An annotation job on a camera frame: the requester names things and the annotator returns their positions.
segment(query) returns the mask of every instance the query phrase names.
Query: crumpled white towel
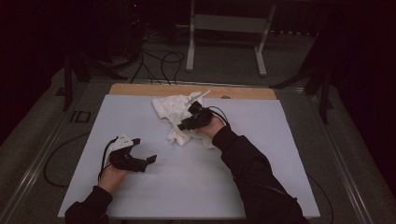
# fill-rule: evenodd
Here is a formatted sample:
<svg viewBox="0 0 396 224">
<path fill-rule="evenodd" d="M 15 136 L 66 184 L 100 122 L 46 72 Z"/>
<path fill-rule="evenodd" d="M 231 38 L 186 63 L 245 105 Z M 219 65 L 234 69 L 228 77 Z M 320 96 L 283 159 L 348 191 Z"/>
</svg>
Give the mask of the crumpled white towel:
<svg viewBox="0 0 396 224">
<path fill-rule="evenodd" d="M 175 140 L 182 147 L 191 138 L 202 139 L 205 148 L 213 148 L 212 140 L 205 134 L 197 133 L 195 130 L 183 130 L 181 131 L 177 125 L 181 123 L 183 119 L 189 118 L 191 113 L 188 111 L 190 105 L 186 103 L 194 96 L 200 94 L 200 92 L 193 92 L 190 96 L 185 95 L 172 95 L 164 98 L 156 98 L 152 100 L 152 105 L 160 119 L 167 118 L 173 126 L 173 130 L 168 134 L 166 140 L 171 143 Z M 202 104 L 203 97 L 198 98 L 200 104 Z"/>
</svg>

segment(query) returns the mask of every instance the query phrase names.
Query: dark background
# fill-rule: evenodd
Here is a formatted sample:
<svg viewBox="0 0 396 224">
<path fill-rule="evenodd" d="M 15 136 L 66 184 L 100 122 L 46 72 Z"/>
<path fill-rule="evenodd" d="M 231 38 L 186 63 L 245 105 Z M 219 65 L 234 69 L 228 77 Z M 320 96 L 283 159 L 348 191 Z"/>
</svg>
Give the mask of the dark background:
<svg viewBox="0 0 396 224">
<path fill-rule="evenodd" d="M 189 1 L 152 0 L 138 3 L 135 16 L 168 35 L 176 24 L 188 24 Z M 64 66 L 65 49 L 82 49 L 108 61 L 109 34 L 128 26 L 125 1 L 1 1 L 0 2 L 0 143 L 50 86 L 51 77 Z M 197 10 L 228 15 L 257 16 L 260 12 L 237 7 L 232 1 L 205 1 Z M 359 1 L 348 6 L 333 1 L 282 3 L 272 30 L 317 35 L 305 62 L 316 65 L 332 58 L 332 84 L 358 127 L 381 174 L 396 194 L 393 143 L 396 137 L 396 4 Z"/>
</svg>

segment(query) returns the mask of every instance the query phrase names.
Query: black jacket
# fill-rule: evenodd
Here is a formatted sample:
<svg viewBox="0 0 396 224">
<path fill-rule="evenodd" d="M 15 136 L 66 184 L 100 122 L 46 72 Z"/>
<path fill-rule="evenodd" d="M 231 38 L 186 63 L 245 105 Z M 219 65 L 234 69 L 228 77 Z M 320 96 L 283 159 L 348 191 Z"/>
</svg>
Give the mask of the black jacket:
<svg viewBox="0 0 396 224">
<path fill-rule="evenodd" d="M 224 127 L 213 138 L 213 145 L 221 150 L 221 159 L 233 174 L 249 223 L 309 223 L 296 199 L 273 176 L 267 158 L 245 136 Z M 67 209 L 65 221 L 108 223 L 105 213 L 111 200 L 109 193 L 95 186 L 83 203 L 74 203 Z"/>
</svg>

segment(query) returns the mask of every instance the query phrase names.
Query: white tabletop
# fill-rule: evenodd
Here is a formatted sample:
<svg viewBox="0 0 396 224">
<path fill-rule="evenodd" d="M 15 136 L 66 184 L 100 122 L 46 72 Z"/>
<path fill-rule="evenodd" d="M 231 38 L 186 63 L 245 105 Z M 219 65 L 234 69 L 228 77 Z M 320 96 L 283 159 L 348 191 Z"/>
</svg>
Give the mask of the white tabletop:
<svg viewBox="0 0 396 224">
<path fill-rule="evenodd" d="M 97 184 L 103 151 L 116 136 L 141 138 L 131 154 L 138 159 L 158 155 L 145 173 L 130 174 L 108 207 L 110 217 L 141 219 L 200 219 L 245 217 L 239 192 L 218 149 L 205 149 L 199 139 L 185 146 L 169 144 L 171 130 L 152 107 L 152 96 L 107 95 L 81 155 L 59 217 L 83 201 Z M 204 106 L 223 110 L 237 134 L 245 135 L 266 155 L 274 175 L 298 199 L 305 217 L 319 211 L 294 144 L 282 106 L 277 100 L 204 99 Z"/>
</svg>

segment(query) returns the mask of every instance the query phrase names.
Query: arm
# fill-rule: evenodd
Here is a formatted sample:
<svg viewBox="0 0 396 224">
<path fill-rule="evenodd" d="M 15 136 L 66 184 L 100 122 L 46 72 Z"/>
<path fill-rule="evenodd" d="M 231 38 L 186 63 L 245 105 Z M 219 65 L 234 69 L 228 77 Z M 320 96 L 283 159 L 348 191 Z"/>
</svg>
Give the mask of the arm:
<svg viewBox="0 0 396 224">
<path fill-rule="evenodd" d="M 129 171 L 118 170 L 109 165 L 101 176 L 98 186 L 94 186 L 92 193 L 82 202 L 73 203 L 64 214 L 66 223 L 108 223 L 107 207 L 113 200 L 112 194 L 116 191 L 123 178 Z"/>
<path fill-rule="evenodd" d="M 300 205 L 273 176 L 268 159 L 245 136 L 238 136 L 215 117 L 197 130 L 212 143 L 230 168 L 250 223 L 308 223 Z"/>
</svg>

